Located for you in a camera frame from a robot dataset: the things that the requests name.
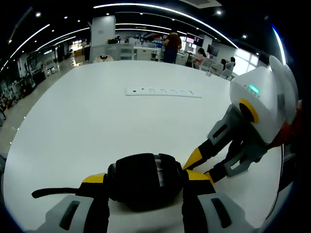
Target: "air vent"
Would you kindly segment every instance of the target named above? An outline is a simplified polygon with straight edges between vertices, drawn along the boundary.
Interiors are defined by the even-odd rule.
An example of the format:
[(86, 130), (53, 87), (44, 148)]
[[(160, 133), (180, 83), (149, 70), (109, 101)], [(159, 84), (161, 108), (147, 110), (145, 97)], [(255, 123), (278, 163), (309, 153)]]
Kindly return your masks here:
[(208, 7), (221, 6), (216, 0), (180, 0), (196, 8), (203, 9)]

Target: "man in red shirt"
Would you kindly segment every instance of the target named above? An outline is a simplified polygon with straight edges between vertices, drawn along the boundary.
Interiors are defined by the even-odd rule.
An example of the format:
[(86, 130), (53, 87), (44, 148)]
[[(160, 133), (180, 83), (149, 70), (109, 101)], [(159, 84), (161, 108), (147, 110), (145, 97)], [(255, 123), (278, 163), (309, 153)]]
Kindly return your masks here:
[(181, 39), (177, 32), (172, 30), (171, 34), (166, 37), (166, 40), (162, 43), (165, 45), (164, 62), (174, 63), (177, 57), (177, 52), (181, 49)]

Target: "white table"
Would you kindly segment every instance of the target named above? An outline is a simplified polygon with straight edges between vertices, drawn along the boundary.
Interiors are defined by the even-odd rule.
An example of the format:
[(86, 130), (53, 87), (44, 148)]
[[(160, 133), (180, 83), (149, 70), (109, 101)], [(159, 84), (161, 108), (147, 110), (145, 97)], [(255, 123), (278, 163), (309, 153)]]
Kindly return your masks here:
[[(22, 229), (34, 230), (65, 196), (33, 199), (37, 189), (79, 187), (85, 177), (137, 153), (169, 154), (183, 165), (225, 114), (229, 84), (166, 63), (117, 61), (74, 68), (38, 100), (13, 140), (4, 175), (7, 209)], [(188, 88), (203, 97), (126, 96), (128, 86)], [(206, 171), (225, 154), (226, 149), (197, 170)], [(249, 172), (215, 185), (256, 227), (276, 196), (280, 159), (280, 149), (270, 150)], [(183, 232), (181, 205), (179, 198), (170, 208), (138, 214), (110, 201), (108, 232)]]

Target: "computer screen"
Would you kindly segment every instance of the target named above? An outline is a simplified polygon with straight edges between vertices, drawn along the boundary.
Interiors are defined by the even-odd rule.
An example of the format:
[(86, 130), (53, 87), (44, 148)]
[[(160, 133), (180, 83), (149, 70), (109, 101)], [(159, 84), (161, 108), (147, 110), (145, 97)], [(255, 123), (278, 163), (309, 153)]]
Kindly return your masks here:
[(196, 46), (202, 47), (203, 45), (203, 38), (197, 36), (197, 35), (193, 35), (191, 33), (187, 33), (187, 38), (186, 41), (189, 43), (192, 43)]
[(212, 45), (208, 45), (207, 52), (215, 57), (218, 55), (218, 49), (214, 48)]

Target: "black ceiling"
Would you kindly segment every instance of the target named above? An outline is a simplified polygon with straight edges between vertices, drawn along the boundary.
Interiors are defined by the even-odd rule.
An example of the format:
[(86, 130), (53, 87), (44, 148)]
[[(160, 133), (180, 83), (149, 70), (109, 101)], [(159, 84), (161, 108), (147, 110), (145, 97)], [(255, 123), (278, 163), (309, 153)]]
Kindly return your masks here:
[[(163, 10), (137, 6), (118, 6), (93, 9), (93, 6), (96, 5), (116, 2), (133, 1), (89, 0), (81, 4), (77, 1), (59, 0), (55, 0), (50, 3), (44, 1), (30, 1), (18, 4), (12, 1), (7, 2), (7, 5), (3, 8), (7, 11), (7, 14), (0, 14), (0, 20), (2, 22), (2, 31), (0, 35), (0, 67), (3, 66), (10, 55), (19, 45), (21, 45), (21, 43), (45, 25), (50, 24), (47, 29), (38, 33), (34, 38), (28, 41), (14, 55), (14, 57), (12, 57), (12, 59), (19, 58), (23, 50), (25, 52), (32, 52), (56, 37), (88, 27), (87, 22), (91, 23), (93, 17), (103, 16), (106, 13), (110, 13), (111, 15), (115, 14), (117, 23), (151, 24), (168, 28), (176, 28), (177, 30), (186, 33), (190, 32), (193, 34), (204, 34), (204, 32), (196, 30), (195, 27), (198, 27), (208, 34), (220, 39), (221, 43), (231, 46), (230, 43), (209, 28), (191, 19)], [(139, 3), (160, 5), (194, 16), (195, 18), (202, 20), (222, 32), (240, 48), (246, 49), (250, 52), (259, 52), (260, 55), (273, 54), (280, 57), (279, 48), (271, 25), (273, 22), (282, 35), (282, 32), (286, 31), (286, 28), (283, 24), (281, 24), (281, 22), (286, 20), (290, 21), (290, 19), (285, 17), (286, 12), (282, 13), (280, 9), (279, 12), (276, 11), (276, 9), (278, 9), (277, 1), (264, 0), (253, 3), (254, 1), (219, 0), (218, 2), (220, 2), (222, 6), (198, 9), (178, 0), (139, 1)], [(220, 16), (216, 14), (217, 10), (222, 11)], [(8, 40), (10, 39), (15, 26), (27, 11), (29, 12), (28, 15), (24, 17), (13, 34), (12, 43), (8, 44)], [(39, 18), (35, 17), (35, 12), (37, 11), (42, 13), (42, 16)], [(141, 16), (137, 13), (117, 12), (144, 12), (145, 14)], [(167, 17), (176, 18), (177, 20), (190, 24), (194, 27), (181, 23), (177, 20), (171, 21)], [(243, 34), (248, 36), (247, 39), (242, 38)], [(89, 37), (89, 35), (89, 30), (75, 34), (77, 37)]]

